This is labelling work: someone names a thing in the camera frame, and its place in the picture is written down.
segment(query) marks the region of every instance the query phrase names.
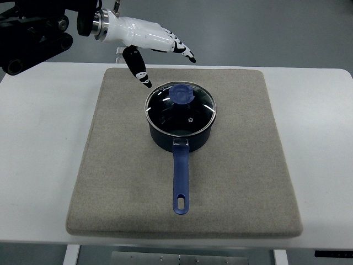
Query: black fingertip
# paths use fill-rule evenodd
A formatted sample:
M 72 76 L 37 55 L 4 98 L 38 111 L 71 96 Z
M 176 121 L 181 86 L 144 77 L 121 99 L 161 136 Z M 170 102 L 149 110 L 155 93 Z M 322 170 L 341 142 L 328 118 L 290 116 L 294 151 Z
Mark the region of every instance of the black fingertip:
M 152 87 L 152 83 L 150 81 L 148 81 L 148 83 L 143 83 L 146 87 L 151 88 Z

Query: pot handle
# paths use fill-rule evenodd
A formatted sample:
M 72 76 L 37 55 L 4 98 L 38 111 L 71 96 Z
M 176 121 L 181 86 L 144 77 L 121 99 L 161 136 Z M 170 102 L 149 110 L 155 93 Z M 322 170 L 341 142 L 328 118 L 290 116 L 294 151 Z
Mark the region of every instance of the pot handle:
M 173 209 L 177 214 L 189 211 L 189 151 L 187 139 L 173 141 Z

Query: black pot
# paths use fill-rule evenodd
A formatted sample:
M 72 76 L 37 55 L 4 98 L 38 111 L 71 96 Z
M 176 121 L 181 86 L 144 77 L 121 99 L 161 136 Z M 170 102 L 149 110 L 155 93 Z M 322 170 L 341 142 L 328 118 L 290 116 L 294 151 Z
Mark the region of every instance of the black pot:
M 178 81 L 163 84 L 145 103 L 149 130 L 158 146 L 174 157 L 173 209 L 189 211 L 189 152 L 199 149 L 210 136 L 216 105 L 207 90 Z

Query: white table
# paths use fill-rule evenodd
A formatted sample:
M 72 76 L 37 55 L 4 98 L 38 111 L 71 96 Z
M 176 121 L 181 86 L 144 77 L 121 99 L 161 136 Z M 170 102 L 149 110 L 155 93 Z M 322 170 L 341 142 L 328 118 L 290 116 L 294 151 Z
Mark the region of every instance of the white table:
M 42 63 L 1 82 L 0 241 L 353 249 L 353 79 L 337 69 L 148 66 L 264 73 L 303 222 L 300 237 L 137 240 L 69 235 L 68 206 L 103 74 L 110 67 L 126 65 Z

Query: white robotic hand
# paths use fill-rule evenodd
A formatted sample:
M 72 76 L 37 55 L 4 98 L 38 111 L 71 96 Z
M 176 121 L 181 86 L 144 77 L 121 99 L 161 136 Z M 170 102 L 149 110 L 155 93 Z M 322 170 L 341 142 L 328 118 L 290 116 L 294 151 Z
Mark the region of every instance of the white robotic hand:
M 95 15 L 92 34 L 102 42 L 122 41 L 127 48 L 123 57 L 133 73 L 146 86 L 148 80 L 145 63 L 137 47 L 160 52 L 176 52 L 196 62 L 194 54 L 171 31 L 158 23 L 136 18 L 117 17 L 116 13 L 102 9 Z

